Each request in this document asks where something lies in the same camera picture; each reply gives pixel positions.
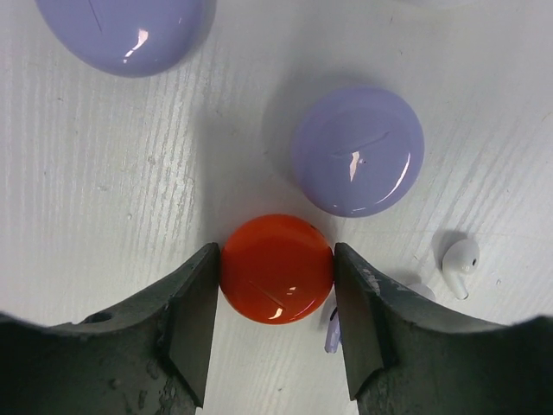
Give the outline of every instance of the wood grain texture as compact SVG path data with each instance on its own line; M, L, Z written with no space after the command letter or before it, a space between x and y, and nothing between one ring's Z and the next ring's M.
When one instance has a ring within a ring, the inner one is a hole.
M33 2L3 0L0 308L79 321L255 215L291 213L452 309L553 314L551 16L550 0L221 1L192 56L127 80L69 54ZM411 103L427 151L400 203L342 220L302 196L288 149L305 108L355 81ZM465 302L436 269L450 231L482 251ZM356 413L341 356L322 349L324 311L265 327L221 298L202 413Z

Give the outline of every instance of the purple object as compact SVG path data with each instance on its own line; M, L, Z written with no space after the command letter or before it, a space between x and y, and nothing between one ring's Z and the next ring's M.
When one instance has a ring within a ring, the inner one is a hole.
M423 129L410 106L369 86L318 101L292 144L303 193L322 210L352 218L382 212L404 197L423 157Z
M81 60L122 76L160 73L194 45L203 0L36 0L58 39Z
M338 318L338 309L334 309L334 312L330 316L330 321L328 322L325 351L327 353L336 353L341 341L342 334L340 330L340 320Z

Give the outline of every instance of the earbud stem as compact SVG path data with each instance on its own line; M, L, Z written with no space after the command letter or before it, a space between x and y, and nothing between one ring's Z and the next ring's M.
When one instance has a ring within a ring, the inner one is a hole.
M443 279L457 298L460 300L466 300L468 298L467 288L460 275L452 275L448 272L444 272Z

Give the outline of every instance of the wireless earbud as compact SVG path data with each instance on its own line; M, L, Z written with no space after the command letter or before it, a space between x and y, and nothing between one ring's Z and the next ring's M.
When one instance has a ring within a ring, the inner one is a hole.
M468 291L462 276L473 274L480 262L480 249L472 239L453 244L442 260L443 279L449 289L460 300L468 298Z

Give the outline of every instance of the white table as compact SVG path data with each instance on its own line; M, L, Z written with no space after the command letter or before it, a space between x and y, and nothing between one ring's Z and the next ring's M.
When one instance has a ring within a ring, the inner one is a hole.
M246 220L289 213L452 309L553 313L552 23L550 0L219 0L192 56L128 80L69 54L30 0L3 0L0 308L77 322ZM416 186L363 220L312 206L288 159L306 106L352 81L402 95L427 144ZM436 269L453 231L482 251L465 302ZM202 413L356 413L321 313L266 327L221 296Z

